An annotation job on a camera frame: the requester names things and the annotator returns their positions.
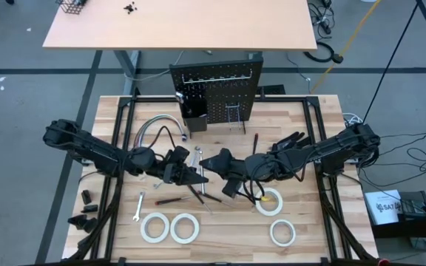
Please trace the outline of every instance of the pegboard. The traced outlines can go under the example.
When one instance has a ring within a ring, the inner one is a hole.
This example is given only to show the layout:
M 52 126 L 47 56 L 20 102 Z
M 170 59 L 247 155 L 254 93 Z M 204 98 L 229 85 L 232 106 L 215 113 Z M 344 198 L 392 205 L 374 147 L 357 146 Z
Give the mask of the pegboard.
M 227 61 L 207 64 L 170 65 L 177 92 L 186 100 L 206 99 L 207 123 L 249 120 L 257 90 L 263 59 Z M 236 109 L 227 106 L 239 104 Z

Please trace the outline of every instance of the concrete floor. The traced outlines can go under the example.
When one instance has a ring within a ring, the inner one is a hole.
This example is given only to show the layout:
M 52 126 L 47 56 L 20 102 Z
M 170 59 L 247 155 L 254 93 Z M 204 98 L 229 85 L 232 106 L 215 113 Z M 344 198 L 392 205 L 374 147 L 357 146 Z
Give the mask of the concrete floor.
M 353 68 L 347 74 L 330 74 L 318 94 L 338 94 L 344 112 L 364 116 L 380 79 L 366 74 L 367 68 L 383 68 L 396 45 L 415 2 L 383 1 L 337 68 Z M 358 0 L 334 2 L 336 26 L 327 42 L 336 50 L 345 46 L 355 26 L 371 5 Z M 14 6 L 0 0 L 0 265 L 34 263 L 47 215 L 60 176 L 64 153 L 46 147 L 41 141 L 44 127 L 58 118 L 75 119 L 88 75 L 7 75 L 1 69 L 89 69 L 95 51 L 44 50 L 41 45 L 57 10 L 52 1 L 16 0 Z M 166 68 L 179 51 L 143 51 L 141 68 Z M 308 60 L 301 52 L 290 52 L 300 67 L 326 68 Z M 181 63 L 225 61 L 245 58 L 244 52 L 185 52 Z M 291 67 L 284 52 L 264 52 L 265 67 Z M 118 68 L 110 51 L 101 59 L 102 68 Z M 426 67 L 426 21 L 416 11 L 391 67 Z M 304 73 L 312 83 L 320 74 Z M 288 94 L 306 94 L 305 81 L 296 73 L 262 74 L 260 85 L 284 84 Z M 90 130 L 100 95 L 122 93 L 122 75 L 97 75 L 89 101 L 84 129 Z M 169 75 L 139 84 L 143 94 L 165 95 L 173 92 Z M 426 132 L 426 74 L 388 74 L 369 114 L 368 122 L 377 134 Z M 387 151 L 408 137 L 385 139 L 381 151 Z M 426 141 L 415 145 L 426 151 Z M 398 150 L 379 159 L 380 163 L 417 163 Z M 81 167 L 74 165 L 55 229 L 47 261 L 61 258 L 66 237 L 67 217 L 77 190 Z M 368 176 L 376 183 L 390 183 L 417 174 L 412 166 L 374 166 Z M 426 175 L 391 186 L 400 191 L 426 191 Z M 364 185 L 364 191 L 375 191 Z M 396 259 L 418 253 L 404 239 L 378 240 L 379 254 Z M 426 265 L 426 253 L 404 259 Z

